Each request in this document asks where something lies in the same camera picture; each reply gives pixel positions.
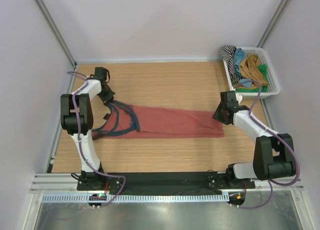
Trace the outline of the red graphic tank top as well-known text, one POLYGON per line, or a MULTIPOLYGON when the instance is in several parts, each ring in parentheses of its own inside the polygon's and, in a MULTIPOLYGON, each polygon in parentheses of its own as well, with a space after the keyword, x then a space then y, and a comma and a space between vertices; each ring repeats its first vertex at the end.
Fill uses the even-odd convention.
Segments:
POLYGON ((210 111, 147 107, 113 101, 106 122, 92 130, 94 140, 223 138, 223 125, 210 111))

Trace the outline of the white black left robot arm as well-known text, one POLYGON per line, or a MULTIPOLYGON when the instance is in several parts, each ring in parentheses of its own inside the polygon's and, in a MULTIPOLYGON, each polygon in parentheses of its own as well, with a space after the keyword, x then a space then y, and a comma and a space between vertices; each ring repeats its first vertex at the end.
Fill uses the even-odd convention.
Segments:
POLYGON ((108 86, 110 72, 104 67, 96 67, 91 75, 79 72, 68 74, 84 80, 77 90, 60 97, 60 124, 73 139, 81 160, 80 174, 73 173, 71 176, 78 181, 79 191, 102 190, 107 184, 107 177, 93 143, 91 100, 97 96, 107 105, 114 99, 115 93, 108 86))

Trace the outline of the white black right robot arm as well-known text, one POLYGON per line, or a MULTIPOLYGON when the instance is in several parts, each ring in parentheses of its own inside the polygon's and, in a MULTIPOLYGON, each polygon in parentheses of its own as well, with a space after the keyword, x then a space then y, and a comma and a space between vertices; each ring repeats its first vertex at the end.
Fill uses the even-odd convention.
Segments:
POLYGON ((292 137, 265 125, 251 108, 240 105, 241 100, 242 96, 234 90, 221 92, 213 115, 213 119, 222 124, 240 128, 254 142, 253 161, 230 164, 231 172, 225 175, 226 184, 237 188, 244 179, 270 181, 279 186, 295 184, 301 171, 292 137))

